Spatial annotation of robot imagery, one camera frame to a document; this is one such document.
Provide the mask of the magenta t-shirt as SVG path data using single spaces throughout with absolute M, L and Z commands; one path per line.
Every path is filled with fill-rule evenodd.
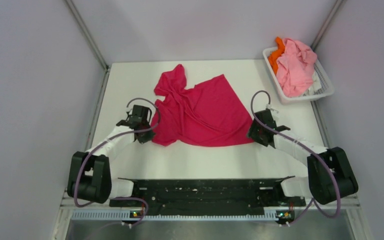
M 246 107 L 221 74 L 186 88 L 185 68 L 178 64 L 163 72 L 154 88 L 160 116 L 154 115 L 152 142 L 167 147 L 176 141 L 201 147 L 252 143 L 247 133 L 253 122 Z

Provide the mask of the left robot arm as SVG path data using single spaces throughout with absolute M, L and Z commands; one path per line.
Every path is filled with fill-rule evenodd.
M 70 163 L 66 192 L 76 206 L 90 203 L 103 204 L 108 199 L 121 197 L 129 207 L 140 202 L 139 191 L 130 180 L 119 180 L 111 170 L 111 161 L 135 142 L 147 143 L 155 136 L 150 125 L 152 110 L 142 105 L 127 109 L 126 119 L 117 122 L 112 131 L 97 145 L 87 151 L 77 151 Z

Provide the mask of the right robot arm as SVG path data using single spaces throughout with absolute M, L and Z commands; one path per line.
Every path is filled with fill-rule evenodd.
M 327 148 L 299 137 L 284 125 L 277 125 L 274 110 L 254 113 L 247 137 L 265 147 L 272 147 L 301 162 L 307 176 L 289 176 L 273 192 L 279 206 L 287 206 L 294 197 L 315 199 L 322 205 L 358 192 L 359 184 L 344 149 Z

